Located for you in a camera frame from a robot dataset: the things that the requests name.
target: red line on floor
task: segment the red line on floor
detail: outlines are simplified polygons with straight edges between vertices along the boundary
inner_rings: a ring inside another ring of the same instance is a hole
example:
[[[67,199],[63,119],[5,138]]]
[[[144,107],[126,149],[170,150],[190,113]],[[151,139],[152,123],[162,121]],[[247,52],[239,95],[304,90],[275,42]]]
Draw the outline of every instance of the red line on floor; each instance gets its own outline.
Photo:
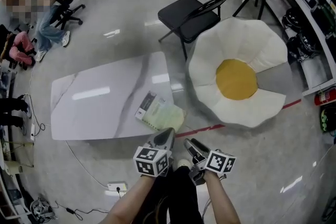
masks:
[[[300,102],[301,102],[301,99],[296,100],[293,103],[289,103],[289,104],[284,105],[282,109],[289,108],[290,106],[295,105],[295,104],[300,103]],[[219,129],[219,128],[222,128],[222,127],[225,127],[225,125],[217,124],[217,125],[214,125],[214,126],[204,127],[204,128],[201,128],[201,129],[192,130],[192,131],[189,131],[189,132],[177,134],[177,135],[175,135],[175,137],[176,138],[184,137],[184,136],[188,136],[188,135],[197,134],[198,132],[204,132],[204,131]]]

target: black pants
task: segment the black pants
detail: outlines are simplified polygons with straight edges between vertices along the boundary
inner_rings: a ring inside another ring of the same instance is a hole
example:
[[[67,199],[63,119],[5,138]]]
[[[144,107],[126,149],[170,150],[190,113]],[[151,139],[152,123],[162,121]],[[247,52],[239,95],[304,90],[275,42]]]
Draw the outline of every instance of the black pants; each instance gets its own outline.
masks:
[[[158,177],[132,224],[156,224],[156,218],[159,224],[166,224],[168,209],[171,224],[203,224],[189,171],[182,166]]]
[[[22,110],[27,112],[28,104],[21,99],[15,98],[0,98],[0,125],[21,127],[23,119],[20,117],[12,116],[9,112],[12,110]]]

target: notebook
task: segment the notebook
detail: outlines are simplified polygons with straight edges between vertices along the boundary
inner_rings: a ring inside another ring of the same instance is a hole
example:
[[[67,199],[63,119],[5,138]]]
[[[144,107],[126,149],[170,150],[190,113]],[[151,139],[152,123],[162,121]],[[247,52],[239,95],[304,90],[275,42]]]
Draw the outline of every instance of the notebook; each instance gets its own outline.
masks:
[[[172,127],[177,132],[184,122],[186,112],[149,91],[135,117],[156,131]]]

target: blue jeans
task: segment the blue jeans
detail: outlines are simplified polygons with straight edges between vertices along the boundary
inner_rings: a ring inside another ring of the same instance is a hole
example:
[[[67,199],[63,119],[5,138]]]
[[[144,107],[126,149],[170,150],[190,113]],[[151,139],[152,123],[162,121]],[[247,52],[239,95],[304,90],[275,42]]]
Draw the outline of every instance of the blue jeans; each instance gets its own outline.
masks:
[[[59,30],[50,25],[50,21],[59,6],[52,5],[45,12],[42,18],[39,19],[36,28],[36,38],[38,42],[38,51],[48,51],[51,48],[51,41],[60,43],[65,35],[64,30]]]

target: black folding chair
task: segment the black folding chair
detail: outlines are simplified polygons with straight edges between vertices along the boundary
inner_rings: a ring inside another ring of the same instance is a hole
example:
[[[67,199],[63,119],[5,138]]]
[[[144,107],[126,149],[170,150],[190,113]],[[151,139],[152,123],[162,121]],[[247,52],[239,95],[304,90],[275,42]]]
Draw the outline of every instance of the black folding chair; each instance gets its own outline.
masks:
[[[226,0],[210,0],[202,4],[198,0],[178,0],[159,11],[159,20],[170,32],[159,39],[161,42],[171,33],[181,40],[183,54],[187,59],[184,43],[193,42],[202,32],[220,21],[221,5]]]

